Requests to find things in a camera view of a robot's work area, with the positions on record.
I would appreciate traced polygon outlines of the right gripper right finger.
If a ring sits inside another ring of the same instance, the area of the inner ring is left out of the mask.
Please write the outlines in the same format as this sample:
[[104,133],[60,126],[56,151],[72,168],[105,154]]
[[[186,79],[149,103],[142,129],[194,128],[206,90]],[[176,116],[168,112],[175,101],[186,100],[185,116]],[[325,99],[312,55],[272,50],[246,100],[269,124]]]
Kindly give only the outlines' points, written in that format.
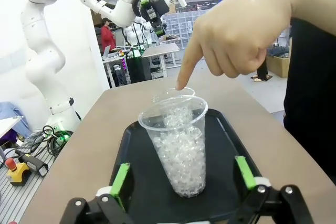
[[299,187],[274,189],[269,179],[253,175],[244,156],[235,157],[235,187],[240,200],[235,223],[257,223],[261,216],[274,223],[314,223]]

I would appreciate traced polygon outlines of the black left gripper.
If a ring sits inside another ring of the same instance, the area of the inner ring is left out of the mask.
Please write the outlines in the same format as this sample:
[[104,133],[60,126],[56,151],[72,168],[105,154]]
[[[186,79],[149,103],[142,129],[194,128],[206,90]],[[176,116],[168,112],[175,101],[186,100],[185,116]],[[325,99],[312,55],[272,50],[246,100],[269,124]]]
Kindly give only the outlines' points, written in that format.
[[[168,11],[169,7],[165,0],[136,0],[136,15],[144,18],[152,26]],[[158,37],[162,37],[166,34],[166,23],[161,23],[153,29]]]

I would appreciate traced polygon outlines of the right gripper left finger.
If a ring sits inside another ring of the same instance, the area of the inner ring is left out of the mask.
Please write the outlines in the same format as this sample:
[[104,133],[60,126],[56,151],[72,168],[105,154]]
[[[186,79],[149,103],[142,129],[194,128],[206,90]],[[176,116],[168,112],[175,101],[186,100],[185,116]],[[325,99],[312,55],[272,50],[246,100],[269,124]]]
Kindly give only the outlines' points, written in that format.
[[100,188],[91,201],[68,201],[60,223],[134,223],[128,214],[134,190],[131,164],[123,163],[111,186]]

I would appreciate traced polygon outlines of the person's right hand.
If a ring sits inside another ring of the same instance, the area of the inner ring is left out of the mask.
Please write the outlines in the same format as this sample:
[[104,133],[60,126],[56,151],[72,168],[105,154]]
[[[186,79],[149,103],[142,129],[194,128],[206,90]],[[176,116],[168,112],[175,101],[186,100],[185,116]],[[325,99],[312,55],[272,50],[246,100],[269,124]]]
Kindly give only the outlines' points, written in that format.
[[201,58],[215,76],[236,78],[254,72],[290,16],[290,0],[222,1],[196,21],[176,88],[187,85]]

